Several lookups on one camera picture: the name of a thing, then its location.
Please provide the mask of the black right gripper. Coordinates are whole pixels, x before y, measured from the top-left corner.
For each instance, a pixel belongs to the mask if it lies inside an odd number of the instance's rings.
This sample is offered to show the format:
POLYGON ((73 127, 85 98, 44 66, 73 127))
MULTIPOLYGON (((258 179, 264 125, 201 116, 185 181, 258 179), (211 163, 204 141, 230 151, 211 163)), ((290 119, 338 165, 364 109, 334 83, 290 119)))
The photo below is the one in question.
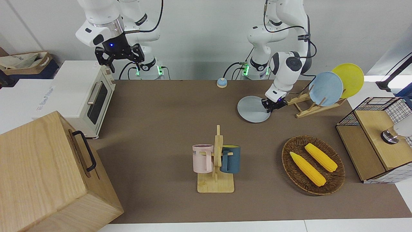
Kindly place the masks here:
POLYGON ((107 66, 112 73, 115 73, 112 62, 115 59, 128 59, 136 64, 138 72, 141 71, 140 65, 144 62, 143 49, 140 44, 130 47, 125 33, 102 44, 103 48, 95 48, 95 56, 100 65, 107 66))

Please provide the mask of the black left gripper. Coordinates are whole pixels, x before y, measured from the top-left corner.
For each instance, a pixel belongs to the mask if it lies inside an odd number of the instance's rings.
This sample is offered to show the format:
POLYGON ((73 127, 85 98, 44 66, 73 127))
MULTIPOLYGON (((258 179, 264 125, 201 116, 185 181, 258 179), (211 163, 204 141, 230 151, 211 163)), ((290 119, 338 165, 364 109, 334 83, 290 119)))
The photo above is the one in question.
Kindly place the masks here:
POLYGON ((284 100, 284 98, 280 98, 276 101, 272 101, 269 98, 262 99, 261 103, 267 113, 271 113, 272 110, 279 110, 287 105, 287 102, 284 100))

